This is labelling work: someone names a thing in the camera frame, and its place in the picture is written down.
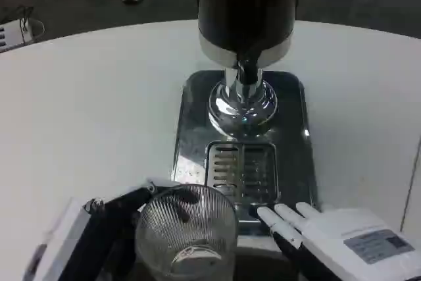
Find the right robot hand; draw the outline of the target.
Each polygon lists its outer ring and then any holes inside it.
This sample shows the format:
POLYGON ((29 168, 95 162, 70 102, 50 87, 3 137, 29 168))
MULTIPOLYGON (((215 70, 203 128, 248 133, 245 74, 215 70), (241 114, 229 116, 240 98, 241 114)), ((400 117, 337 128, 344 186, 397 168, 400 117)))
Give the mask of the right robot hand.
POLYGON ((368 209, 318 211, 305 202, 251 206, 307 280, 419 280, 420 248, 368 209))

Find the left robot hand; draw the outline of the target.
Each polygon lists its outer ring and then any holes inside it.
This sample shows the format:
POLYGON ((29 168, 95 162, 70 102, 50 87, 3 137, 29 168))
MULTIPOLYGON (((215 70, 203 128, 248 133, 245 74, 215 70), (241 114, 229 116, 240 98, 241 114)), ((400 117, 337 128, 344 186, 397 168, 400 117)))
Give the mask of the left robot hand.
POLYGON ((96 280, 114 243, 142 206, 159 194, 174 194, 168 204, 177 219, 187 222, 190 216, 183 204, 199 202, 196 187, 148 179, 112 198, 86 203, 71 199, 33 252, 23 280, 96 280))

